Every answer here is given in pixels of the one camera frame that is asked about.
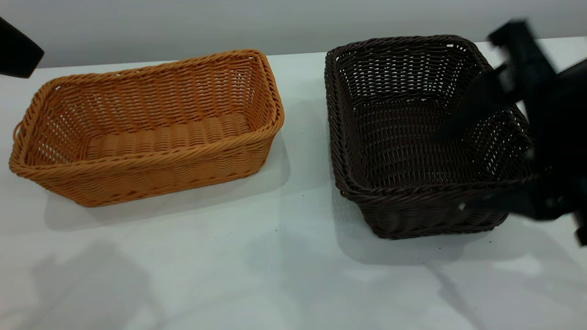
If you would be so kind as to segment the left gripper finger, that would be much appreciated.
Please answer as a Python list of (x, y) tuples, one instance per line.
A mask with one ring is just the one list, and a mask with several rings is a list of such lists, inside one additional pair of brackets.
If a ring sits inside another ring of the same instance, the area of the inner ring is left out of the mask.
[(44, 51), (27, 35), (0, 19), (0, 74), (27, 79), (44, 56)]

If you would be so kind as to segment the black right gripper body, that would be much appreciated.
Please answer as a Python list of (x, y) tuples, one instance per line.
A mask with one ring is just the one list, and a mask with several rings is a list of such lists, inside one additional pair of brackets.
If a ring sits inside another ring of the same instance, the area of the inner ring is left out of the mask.
[(530, 123), (526, 158), (537, 180), (550, 184), (552, 221), (574, 215), (575, 238), (586, 245), (586, 61), (556, 72), (524, 20), (512, 20), (489, 40), (505, 51)]

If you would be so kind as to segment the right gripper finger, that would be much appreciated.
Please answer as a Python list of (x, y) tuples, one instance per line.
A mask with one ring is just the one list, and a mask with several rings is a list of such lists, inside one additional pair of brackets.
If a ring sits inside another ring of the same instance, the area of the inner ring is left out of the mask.
[(489, 213), (513, 213), (533, 220), (552, 219), (547, 206), (551, 185), (545, 180), (524, 182), (520, 185), (482, 192), (460, 203), (460, 210), (475, 209)]
[(499, 66), (480, 74), (463, 94), (461, 101), (435, 133), (435, 140), (459, 137), (468, 128), (505, 111), (522, 100), (513, 73)]

